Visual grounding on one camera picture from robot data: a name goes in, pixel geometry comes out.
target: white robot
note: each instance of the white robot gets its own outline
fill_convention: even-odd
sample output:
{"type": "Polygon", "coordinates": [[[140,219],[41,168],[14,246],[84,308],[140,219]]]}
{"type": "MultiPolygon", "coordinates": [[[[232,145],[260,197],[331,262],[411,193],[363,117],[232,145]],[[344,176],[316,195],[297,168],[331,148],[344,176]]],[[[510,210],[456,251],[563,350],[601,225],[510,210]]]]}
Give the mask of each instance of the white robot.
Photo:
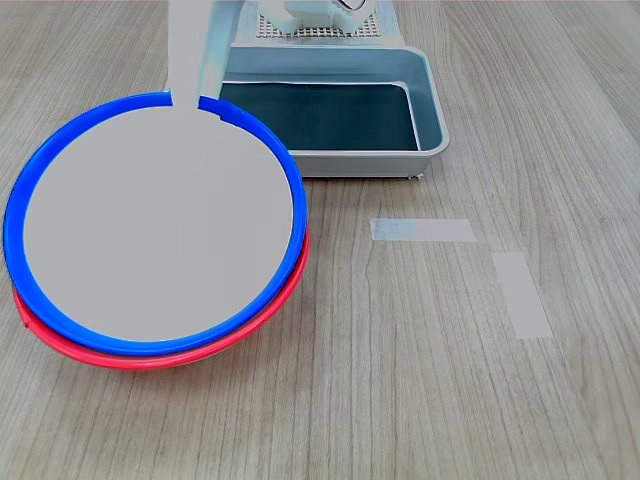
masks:
{"type": "Polygon", "coordinates": [[[354,34],[375,10],[376,0],[259,0],[260,14],[284,34],[300,28],[338,28],[354,34]]]}

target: mesh panel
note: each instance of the mesh panel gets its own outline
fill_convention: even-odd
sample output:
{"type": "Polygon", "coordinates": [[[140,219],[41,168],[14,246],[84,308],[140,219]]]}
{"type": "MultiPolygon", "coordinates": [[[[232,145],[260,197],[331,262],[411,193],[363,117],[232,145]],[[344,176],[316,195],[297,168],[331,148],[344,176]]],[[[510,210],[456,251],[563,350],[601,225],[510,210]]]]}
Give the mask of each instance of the mesh panel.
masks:
{"type": "Polygon", "coordinates": [[[258,14],[258,38],[307,38],[307,37],[333,37],[333,38],[351,38],[351,37],[379,37],[380,27],[378,25],[378,17],[375,12],[365,20],[362,27],[360,27],[354,34],[344,33],[342,30],[331,28],[301,28],[292,34],[285,35],[273,24],[258,14]]]}

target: red rim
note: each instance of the red rim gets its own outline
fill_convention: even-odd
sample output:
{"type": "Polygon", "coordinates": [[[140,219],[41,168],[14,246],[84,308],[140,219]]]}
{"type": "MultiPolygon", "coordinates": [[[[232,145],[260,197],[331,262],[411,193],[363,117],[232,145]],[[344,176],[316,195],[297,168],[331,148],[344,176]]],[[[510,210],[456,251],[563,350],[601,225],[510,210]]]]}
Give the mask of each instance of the red rim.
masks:
{"type": "Polygon", "coordinates": [[[284,287],[271,301],[271,303],[250,322],[246,323],[226,337],[203,347],[159,357],[120,357],[82,347],[58,335],[42,323],[24,304],[15,288],[13,289],[13,298],[25,326],[29,328],[29,330],[31,330],[31,332],[33,332],[33,334],[40,340],[42,340],[43,343],[66,357],[95,367],[115,370],[156,370],[160,368],[171,368],[185,365],[187,363],[197,362],[198,360],[220,353],[232,345],[235,345],[240,340],[248,337],[268,322],[271,317],[273,317],[273,315],[286,303],[298,285],[309,258],[309,250],[309,230],[307,229],[304,243],[302,245],[302,252],[300,253],[300,257],[298,258],[298,261],[284,287]]]}

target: tape strip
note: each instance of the tape strip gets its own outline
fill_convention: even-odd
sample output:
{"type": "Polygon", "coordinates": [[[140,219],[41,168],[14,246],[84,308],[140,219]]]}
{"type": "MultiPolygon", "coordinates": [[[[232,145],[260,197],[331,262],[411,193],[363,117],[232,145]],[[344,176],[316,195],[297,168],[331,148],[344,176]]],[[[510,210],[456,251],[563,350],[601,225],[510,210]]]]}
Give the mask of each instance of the tape strip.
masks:
{"type": "Polygon", "coordinates": [[[373,240],[404,242],[475,243],[469,220],[452,219],[371,219],[373,240]]]}
{"type": "Polygon", "coordinates": [[[494,253],[492,257],[516,338],[553,337],[524,254],[494,253]]]}

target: blue rim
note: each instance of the blue rim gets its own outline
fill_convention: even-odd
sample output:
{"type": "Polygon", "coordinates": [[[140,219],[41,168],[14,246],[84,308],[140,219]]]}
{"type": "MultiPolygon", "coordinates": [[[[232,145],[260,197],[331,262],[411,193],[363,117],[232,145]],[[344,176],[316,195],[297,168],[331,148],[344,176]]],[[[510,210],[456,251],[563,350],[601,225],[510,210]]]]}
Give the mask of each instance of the blue rim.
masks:
{"type": "Polygon", "coordinates": [[[293,199],[293,228],[284,259],[267,287],[243,310],[204,332],[161,342],[134,342],[93,332],[58,310],[38,286],[24,249],[24,222],[31,196],[49,164],[73,140],[117,115],[152,107],[173,106],[170,92],[122,98],[101,105],[75,118],[53,134],[31,157],[13,186],[4,216],[4,256],[11,280],[29,309],[49,328],[87,348],[123,356],[155,356],[182,352],[222,338],[251,320],[282,289],[295,266],[306,232],[307,201],[302,177],[286,147],[259,120],[224,101],[200,97],[201,110],[219,115],[232,125],[259,138],[278,158],[289,180],[293,199]]]}

